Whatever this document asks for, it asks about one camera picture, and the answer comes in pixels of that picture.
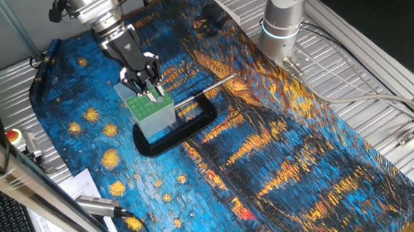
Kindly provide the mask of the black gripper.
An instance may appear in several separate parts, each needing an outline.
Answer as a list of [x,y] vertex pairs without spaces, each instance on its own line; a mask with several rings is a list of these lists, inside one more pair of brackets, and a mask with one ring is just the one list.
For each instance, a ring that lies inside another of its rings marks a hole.
[[165,95],[161,85],[163,76],[159,56],[141,50],[140,37],[131,24],[117,29],[103,40],[99,47],[105,56],[120,63],[122,68],[119,82],[131,89],[138,97],[146,96],[151,102],[156,102],[147,87],[148,79],[159,96]]

